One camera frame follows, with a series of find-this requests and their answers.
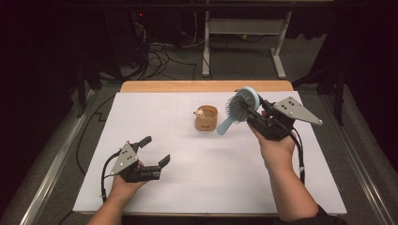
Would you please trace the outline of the black computer tower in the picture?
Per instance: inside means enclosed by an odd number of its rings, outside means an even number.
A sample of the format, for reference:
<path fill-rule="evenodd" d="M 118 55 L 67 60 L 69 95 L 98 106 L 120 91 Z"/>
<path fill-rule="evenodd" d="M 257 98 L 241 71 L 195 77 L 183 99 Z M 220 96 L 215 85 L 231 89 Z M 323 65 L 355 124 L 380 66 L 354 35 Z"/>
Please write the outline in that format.
<path fill-rule="evenodd" d="M 139 43 L 136 27 L 128 11 L 106 12 L 105 17 L 121 65 L 142 65 L 144 47 Z"/>

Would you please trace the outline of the light blue hairbrush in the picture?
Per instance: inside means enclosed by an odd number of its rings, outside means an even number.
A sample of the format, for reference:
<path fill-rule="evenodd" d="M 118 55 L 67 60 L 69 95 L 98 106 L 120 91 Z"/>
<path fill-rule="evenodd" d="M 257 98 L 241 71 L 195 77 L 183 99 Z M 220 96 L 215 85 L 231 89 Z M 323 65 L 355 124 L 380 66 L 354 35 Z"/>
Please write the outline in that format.
<path fill-rule="evenodd" d="M 216 128 L 219 135 L 223 135 L 234 123 L 247 120 L 244 106 L 250 106 L 257 110 L 260 105 L 258 94 L 250 86 L 243 86 L 228 99 L 225 104 L 226 119 Z"/>

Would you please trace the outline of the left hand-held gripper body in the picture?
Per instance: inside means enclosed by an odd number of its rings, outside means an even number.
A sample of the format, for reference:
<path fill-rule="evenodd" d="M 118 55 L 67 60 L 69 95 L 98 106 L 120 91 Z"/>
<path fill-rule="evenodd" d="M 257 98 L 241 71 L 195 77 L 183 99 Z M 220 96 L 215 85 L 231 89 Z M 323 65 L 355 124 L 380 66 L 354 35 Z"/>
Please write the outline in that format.
<path fill-rule="evenodd" d="M 120 175 L 128 183 L 138 183 L 159 180 L 161 167 L 157 165 L 144 166 L 137 156 L 138 143 L 126 142 L 120 149 L 110 175 Z"/>

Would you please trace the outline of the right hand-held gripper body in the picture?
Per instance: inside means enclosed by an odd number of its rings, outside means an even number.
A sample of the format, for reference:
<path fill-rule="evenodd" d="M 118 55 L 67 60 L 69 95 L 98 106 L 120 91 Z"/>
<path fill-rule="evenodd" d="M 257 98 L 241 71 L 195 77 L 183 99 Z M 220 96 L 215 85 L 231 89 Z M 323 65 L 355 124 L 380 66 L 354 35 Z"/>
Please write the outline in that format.
<path fill-rule="evenodd" d="M 280 141 L 287 137 L 292 132 L 296 120 L 318 126 L 323 124 L 320 118 L 293 97 L 270 103 L 270 108 L 264 112 L 266 115 L 253 110 L 253 115 L 247 118 L 247 122 L 270 141 Z"/>

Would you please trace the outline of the black stand leg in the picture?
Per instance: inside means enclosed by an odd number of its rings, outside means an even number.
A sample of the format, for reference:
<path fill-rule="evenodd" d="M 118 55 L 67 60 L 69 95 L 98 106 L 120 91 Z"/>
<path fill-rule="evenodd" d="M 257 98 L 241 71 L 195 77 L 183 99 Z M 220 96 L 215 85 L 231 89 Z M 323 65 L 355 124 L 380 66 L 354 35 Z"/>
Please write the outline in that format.
<path fill-rule="evenodd" d="M 344 73 L 345 67 L 339 63 L 333 63 L 316 71 L 311 71 L 308 75 L 294 81 L 294 88 L 298 88 L 305 83 L 318 83 L 316 92 L 318 95 L 334 94 L 333 114 L 340 126 L 343 122 L 343 103 L 344 103 Z"/>
<path fill-rule="evenodd" d="M 100 81 L 100 73 L 98 72 L 98 67 L 91 61 L 84 58 L 78 62 L 76 74 L 79 104 L 77 117 L 80 118 L 83 116 L 86 108 L 85 85 L 88 84 L 89 87 L 93 90 L 100 90 L 102 82 Z"/>

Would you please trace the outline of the metal floor rail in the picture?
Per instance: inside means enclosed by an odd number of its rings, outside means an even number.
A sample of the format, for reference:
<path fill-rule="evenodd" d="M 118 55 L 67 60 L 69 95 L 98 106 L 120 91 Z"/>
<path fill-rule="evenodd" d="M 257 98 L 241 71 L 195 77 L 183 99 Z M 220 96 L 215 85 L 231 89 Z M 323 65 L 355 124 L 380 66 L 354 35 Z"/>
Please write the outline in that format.
<path fill-rule="evenodd" d="M 83 100 L 86 105 L 81 108 L 78 103 L 75 103 L 45 144 L 28 174 L 29 181 L 34 181 L 38 186 L 34 188 L 35 194 L 23 213 L 19 225 L 38 225 L 59 177 L 67 165 L 72 145 L 97 97 L 98 92 L 94 90 L 89 90 L 87 94 L 84 94 Z"/>
<path fill-rule="evenodd" d="M 398 222 L 393 220 L 387 205 L 385 205 L 385 202 L 382 200 L 380 191 L 376 187 L 375 182 L 372 180 L 370 174 L 367 172 L 365 164 L 360 159 L 357 148 L 349 140 L 348 133 L 345 131 L 345 128 L 341 126 L 338 120 L 335 118 L 333 106 L 330 103 L 329 98 L 327 96 L 320 96 L 320 99 L 322 104 L 327 109 L 328 115 L 333 121 L 333 125 L 338 130 L 338 133 L 344 143 L 344 150 L 347 160 L 349 161 L 350 166 L 360 183 L 361 189 L 366 196 L 368 203 L 371 205 L 380 225 L 398 225 Z"/>

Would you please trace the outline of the person's left hand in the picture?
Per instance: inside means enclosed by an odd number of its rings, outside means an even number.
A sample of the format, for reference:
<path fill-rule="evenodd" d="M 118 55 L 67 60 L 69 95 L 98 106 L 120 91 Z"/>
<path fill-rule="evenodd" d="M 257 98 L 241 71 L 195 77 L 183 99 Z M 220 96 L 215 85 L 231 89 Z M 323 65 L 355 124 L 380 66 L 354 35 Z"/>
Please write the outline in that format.
<path fill-rule="evenodd" d="M 125 207 L 134 197 L 138 190 L 146 184 L 144 182 L 128 183 L 120 175 L 116 175 L 113 180 L 112 189 L 106 202 L 113 205 Z"/>

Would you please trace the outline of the person's right hand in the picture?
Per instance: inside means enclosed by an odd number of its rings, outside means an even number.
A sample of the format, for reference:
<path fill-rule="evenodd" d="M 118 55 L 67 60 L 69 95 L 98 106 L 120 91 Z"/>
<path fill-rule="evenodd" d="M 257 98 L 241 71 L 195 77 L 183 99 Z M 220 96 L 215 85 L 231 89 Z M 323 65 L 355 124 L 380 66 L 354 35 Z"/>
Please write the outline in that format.
<path fill-rule="evenodd" d="M 293 170 L 292 156 L 295 143 L 291 137 L 285 137 L 280 141 L 270 141 L 254 127 L 249 126 L 249 128 L 259 142 L 261 156 L 269 172 L 279 173 Z"/>

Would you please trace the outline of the white metal stand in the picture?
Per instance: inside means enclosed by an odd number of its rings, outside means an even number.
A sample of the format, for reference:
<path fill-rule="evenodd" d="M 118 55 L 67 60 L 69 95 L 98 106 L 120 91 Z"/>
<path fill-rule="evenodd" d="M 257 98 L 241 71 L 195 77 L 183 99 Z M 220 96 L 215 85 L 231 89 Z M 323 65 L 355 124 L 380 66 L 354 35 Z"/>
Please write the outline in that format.
<path fill-rule="evenodd" d="M 257 20 L 257 19 L 216 19 L 211 18 L 207 11 L 205 16 L 204 50 L 202 59 L 202 75 L 210 75 L 210 49 L 209 38 L 211 34 L 218 35 L 254 35 L 254 36 L 277 36 L 278 42 L 275 48 L 269 50 L 274 67 L 280 79 L 285 79 L 286 74 L 280 57 L 285 34 L 290 24 L 291 11 L 284 14 L 279 20 Z"/>

